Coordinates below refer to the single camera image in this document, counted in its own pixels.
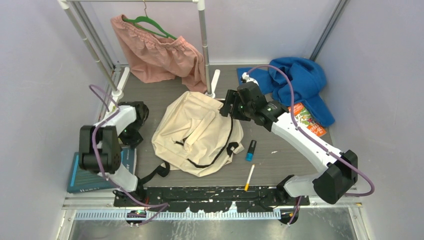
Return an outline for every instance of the clothes hanger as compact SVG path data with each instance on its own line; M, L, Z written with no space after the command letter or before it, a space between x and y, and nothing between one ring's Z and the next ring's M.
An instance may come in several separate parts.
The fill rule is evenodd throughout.
M122 20L124 22L127 22L127 23L132 23L136 28L143 29L144 31L149 32L151 34L156 34L156 35L161 36L163 38L172 38L172 39L176 40L177 39L176 37L174 37L173 35L167 33L157 22L155 22L153 19L151 19L151 18L149 18L147 16L147 11L146 11L147 5L146 5L145 0L143 0L143 3L144 3L144 13L145 13L145 16L139 16L136 19L125 18L125 19L122 19ZM160 34L160 33L157 33L157 32L154 32L152 30L146 29L146 28L138 25L137 23L148 23L148 24L151 24L152 26L154 26L155 28L157 28L164 35L163 34Z

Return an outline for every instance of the clothing rack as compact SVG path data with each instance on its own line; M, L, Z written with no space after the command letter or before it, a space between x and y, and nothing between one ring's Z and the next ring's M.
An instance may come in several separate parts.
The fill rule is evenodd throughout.
M112 97L115 101L119 101L124 96L123 90L125 83L128 80L130 70L128 67L124 69L123 75L119 80L117 86L114 83L112 78L112 73L115 69L115 65L112 62L108 51L103 45L100 37L98 36L93 24L90 21L87 13L85 12L81 2L143 2L143 0L57 0L62 7L62 9L66 12L69 20L72 22L74 28L78 32L82 41L85 43L88 51L90 52L92 58L96 62L98 68L106 77L111 89L112 89ZM204 57L204 72L206 78L206 89L207 95L210 97L215 97L214 87L211 85L211 79L209 74L209 52L208 52L208 41L206 35L206 19L205 19L205 0L144 0L145 2L190 2L197 4L197 10L199 15L199 23L200 23L200 35L201 35L201 43L202 43L202 51ZM84 32L83 28L80 25L80 22L75 17L71 7L75 11L79 21L84 25L87 35ZM218 81L218 75L214 75L214 81Z

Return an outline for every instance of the book cover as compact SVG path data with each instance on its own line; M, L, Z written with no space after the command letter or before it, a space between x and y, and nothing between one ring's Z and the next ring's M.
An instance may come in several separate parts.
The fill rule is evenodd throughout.
M137 163L137 150L129 147L123 147L121 151L121 163L134 174ZM84 193L100 189L114 188L110 182L104 180L101 176L83 170L78 166L79 153L73 155L73 162L67 192L70 194Z
M318 137L327 133L327 131L312 118L309 111L301 102L294 105L294 117Z

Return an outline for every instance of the blue highlighter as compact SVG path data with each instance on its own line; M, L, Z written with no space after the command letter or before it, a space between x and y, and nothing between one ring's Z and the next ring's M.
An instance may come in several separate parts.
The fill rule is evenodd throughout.
M255 153L256 141L252 140L250 142L249 149L247 150L246 161L251 162L253 159L253 154Z

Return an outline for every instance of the white marker with yellow cap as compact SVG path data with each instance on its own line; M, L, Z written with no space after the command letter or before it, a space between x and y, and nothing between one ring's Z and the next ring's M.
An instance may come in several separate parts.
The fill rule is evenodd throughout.
M254 164L252 164L252 167L250 168L249 177L247 178L246 185L244 186L244 191L246 191L246 192L249 189L249 183L251 182L251 177L252 177L252 174L253 174L253 169L255 169L255 165Z

